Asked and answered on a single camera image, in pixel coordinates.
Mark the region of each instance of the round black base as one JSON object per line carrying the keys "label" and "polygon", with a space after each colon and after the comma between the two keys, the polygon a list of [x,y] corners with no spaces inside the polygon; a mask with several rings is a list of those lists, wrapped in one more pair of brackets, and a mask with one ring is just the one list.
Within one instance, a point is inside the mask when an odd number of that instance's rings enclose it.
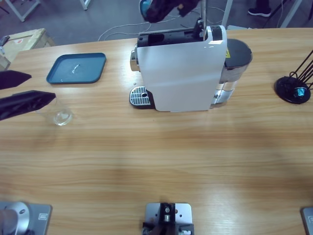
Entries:
{"label": "round black base", "polygon": [[309,87],[294,77],[279,78],[274,85],[274,89],[280,98],[292,104],[305,103],[311,97]]}

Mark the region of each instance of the drip tray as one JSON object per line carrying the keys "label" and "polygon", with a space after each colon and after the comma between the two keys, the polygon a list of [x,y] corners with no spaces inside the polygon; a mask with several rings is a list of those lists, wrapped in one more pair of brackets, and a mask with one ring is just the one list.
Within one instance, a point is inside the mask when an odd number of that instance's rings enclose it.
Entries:
{"label": "drip tray", "polygon": [[139,109],[154,109],[155,107],[151,104],[148,93],[144,86],[135,87],[129,95],[129,102]]}

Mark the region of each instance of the warning label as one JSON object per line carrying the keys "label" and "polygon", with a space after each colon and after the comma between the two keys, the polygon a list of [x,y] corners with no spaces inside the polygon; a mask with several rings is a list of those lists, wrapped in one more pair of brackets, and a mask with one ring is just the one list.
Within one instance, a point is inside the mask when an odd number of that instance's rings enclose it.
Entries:
{"label": "warning label", "polygon": [[228,49],[227,49],[227,52],[226,52],[226,58],[230,58],[230,53],[229,53]]}

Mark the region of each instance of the clear drinking glass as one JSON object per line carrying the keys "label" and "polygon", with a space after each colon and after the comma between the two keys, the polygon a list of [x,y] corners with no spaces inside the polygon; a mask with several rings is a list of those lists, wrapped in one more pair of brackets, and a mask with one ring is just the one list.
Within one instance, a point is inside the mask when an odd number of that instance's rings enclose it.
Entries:
{"label": "clear drinking glass", "polygon": [[57,98],[36,113],[45,117],[48,122],[59,126],[68,124],[73,118],[71,110]]}

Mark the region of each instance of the metal grate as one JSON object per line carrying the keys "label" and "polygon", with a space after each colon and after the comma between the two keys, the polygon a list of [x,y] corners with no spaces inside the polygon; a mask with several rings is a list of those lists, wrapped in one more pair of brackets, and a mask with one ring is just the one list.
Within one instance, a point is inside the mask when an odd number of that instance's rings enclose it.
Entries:
{"label": "metal grate", "polygon": [[129,97],[129,101],[134,106],[151,105],[145,87],[135,87]]}

